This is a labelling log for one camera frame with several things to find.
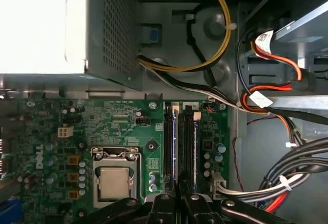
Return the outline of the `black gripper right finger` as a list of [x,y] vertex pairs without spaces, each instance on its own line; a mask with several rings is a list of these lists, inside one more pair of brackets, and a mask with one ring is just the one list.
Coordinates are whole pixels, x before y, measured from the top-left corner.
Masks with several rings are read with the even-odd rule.
[[192,191],[191,176],[178,176],[178,192],[187,223],[291,223],[242,201],[224,199],[214,204],[212,199]]

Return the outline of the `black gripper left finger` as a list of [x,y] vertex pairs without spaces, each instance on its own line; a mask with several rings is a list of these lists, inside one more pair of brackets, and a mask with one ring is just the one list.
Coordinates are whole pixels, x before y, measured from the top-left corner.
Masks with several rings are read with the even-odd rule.
[[176,223],[175,182],[172,174],[163,178],[164,192],[141,203],[123,198],[81,219],[82,223]]

